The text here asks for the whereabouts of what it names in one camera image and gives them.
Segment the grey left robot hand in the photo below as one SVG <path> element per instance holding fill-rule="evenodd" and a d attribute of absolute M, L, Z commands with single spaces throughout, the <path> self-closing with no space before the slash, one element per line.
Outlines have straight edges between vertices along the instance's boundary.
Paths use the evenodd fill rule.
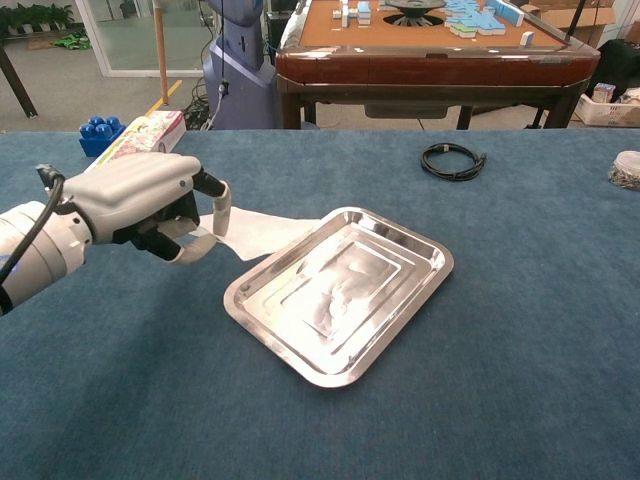
<path fill-rule="evenodd" d="M 176 239 L 200 225 L 197 192 L 213 199 L 212 232 L 181 245 Z M 130 242 L 174 264 L 205 256 L 227 234 L 231 216 L 229 185 L 177 153 L 138 152 L 88 169 L 64 183 L 63 199 L 55 212 L 79 216 L 92 243 Z"/>

